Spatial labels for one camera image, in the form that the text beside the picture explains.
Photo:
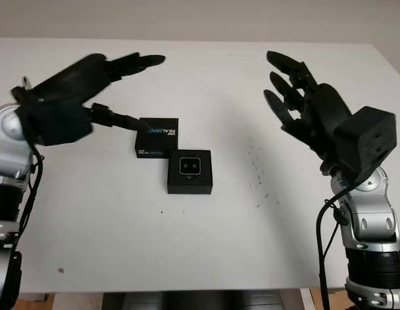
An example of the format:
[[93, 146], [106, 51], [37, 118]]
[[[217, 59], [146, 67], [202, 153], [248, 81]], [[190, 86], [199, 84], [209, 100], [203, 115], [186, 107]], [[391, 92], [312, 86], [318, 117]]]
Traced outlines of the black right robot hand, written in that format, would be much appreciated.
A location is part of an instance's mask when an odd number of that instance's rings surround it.
[[269, 75], [282, 99], [270, 90], [264, 91], [270, 109], [282, 123], [281, 129], [318, 155], [323, 175], [333, 175], [340, 169], [333, 131], [352, 113], [332, 86], [316, 82], [304, 62], [270, 50], [266, 57], [289, 76], [286, 82], [276, 72]]

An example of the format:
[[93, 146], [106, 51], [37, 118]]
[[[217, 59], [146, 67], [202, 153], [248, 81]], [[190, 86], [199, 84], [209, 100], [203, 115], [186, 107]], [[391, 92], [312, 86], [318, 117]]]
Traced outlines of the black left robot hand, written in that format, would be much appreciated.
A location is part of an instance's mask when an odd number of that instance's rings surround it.
[[90, 54], [30, 90], [14, 88], [12, 94], [20, 104], [16, 114], [25, 134], [90, 134], [92, 124], [84, 103], [123, 77], [164, 61], [163, 55], [138, 52], [111, 61], [103, 54]]

